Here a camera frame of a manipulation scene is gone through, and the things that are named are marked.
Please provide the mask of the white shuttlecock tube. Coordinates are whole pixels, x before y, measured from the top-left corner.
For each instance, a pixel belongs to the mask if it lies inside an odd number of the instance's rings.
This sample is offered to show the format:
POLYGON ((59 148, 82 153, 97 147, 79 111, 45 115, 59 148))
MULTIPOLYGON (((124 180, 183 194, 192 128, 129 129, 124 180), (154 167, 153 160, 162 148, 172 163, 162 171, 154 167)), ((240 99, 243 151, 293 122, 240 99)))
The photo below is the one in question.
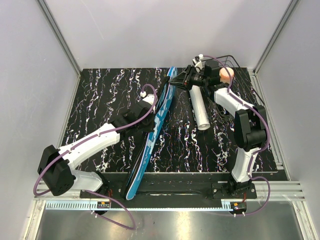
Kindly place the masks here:
POLYGON ((193 85, 189 90, 191 105, 194 111, 194 117, 199 131, 205 131, 210 128, 206 107, 200 87, 193 85))

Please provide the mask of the blue racket bag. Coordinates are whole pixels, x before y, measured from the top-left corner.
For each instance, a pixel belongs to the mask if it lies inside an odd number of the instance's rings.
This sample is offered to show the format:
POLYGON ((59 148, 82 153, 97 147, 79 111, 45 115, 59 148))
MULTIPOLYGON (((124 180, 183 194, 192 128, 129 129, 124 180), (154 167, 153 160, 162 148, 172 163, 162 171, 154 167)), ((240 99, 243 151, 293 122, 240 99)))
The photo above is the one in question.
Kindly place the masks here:
POLYGON ((162 129, 163 123, 165 121, 166 115, 169 111, 169 108, 172 103, 172 99, 174 93, 176 91, 176 87, 170 85, 167 81, 165 82, 164 89, 161 92, 159 97, 159 101, 156 107, 156 114, 154 117, 154 128, 151 132, 148 133, 144 148, 141 150, 139 154, 139 158, 136 161, 129 178, 127 179, 125 189, 124 189, 124 199, 125 200, 132 200, 136 195, 136 192, 139 188, 147 165, 150 161, 152 156, 153 148, 157 141, 157 138, 160 134, 162 129))

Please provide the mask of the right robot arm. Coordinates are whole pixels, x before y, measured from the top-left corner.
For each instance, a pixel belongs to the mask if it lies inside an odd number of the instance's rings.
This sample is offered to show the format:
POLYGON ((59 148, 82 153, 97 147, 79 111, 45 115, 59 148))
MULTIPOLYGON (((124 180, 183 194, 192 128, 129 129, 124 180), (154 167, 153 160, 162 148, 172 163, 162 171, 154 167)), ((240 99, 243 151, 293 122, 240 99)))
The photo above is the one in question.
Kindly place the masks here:
POLYGON ((234 74, 230 67, 219 63, 205 64, 204 69, 188 65, 187 68, 168 82, 180 89, 204 88, 212 101, 222 106, 234 118, 234 140, 237 155, 227 183, 228 195, 239 198, 251 188, 253 164, 258 153, 270 142, 266 109, 262 105, 250 104, 231 90, 234 74))

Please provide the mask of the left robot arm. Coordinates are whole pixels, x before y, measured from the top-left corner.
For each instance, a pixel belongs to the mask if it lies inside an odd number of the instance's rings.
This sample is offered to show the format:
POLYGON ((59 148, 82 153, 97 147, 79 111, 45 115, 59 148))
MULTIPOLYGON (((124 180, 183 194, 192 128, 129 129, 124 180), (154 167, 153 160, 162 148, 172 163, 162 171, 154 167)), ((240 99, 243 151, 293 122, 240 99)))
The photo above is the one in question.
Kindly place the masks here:
POLYGON ((153 94, 142 96, 136 105, 87 136, 60 148, 49 145, 43 150, 37 172, 48 188, 47 193, 61 196, 71 189, 88 189, 97 198, 108 193, 106 181, 100 174, 80 171, 77 167, 101 150, 119 143, 123 137, 137 132, 150 133, 154 129, 158 98, 153 94))

